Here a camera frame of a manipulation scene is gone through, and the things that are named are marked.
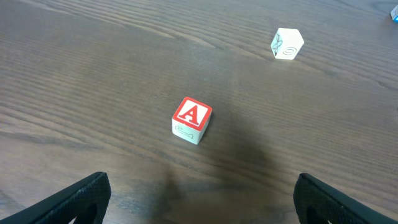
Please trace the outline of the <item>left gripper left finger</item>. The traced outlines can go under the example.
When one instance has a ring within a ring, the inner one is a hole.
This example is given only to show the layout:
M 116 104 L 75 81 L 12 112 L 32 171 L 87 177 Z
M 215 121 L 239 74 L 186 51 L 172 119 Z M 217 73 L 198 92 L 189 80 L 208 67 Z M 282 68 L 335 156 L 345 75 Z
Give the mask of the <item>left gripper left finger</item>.
M 95 172 L 18 213 L 1 224 L 102 224 L 111 197 L 107 173 Z

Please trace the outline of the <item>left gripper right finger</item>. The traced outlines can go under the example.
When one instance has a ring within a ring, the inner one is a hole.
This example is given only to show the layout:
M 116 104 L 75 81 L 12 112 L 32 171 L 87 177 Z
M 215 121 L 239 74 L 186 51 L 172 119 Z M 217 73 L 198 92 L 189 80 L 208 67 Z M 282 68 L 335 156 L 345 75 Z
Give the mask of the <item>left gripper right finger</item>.
M 293 198 L 300 224 L 397 224 L 308 173 L 299 175 Z

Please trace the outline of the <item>red letter A block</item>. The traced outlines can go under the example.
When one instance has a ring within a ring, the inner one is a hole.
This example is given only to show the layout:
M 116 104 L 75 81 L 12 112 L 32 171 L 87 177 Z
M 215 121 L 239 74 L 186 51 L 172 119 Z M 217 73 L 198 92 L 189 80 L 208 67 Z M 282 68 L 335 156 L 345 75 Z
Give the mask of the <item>red letter A block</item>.
M 172 132 L 197 145 L 207 129 L 212 111 L 212 107 L 186 96 L 172 116 Z

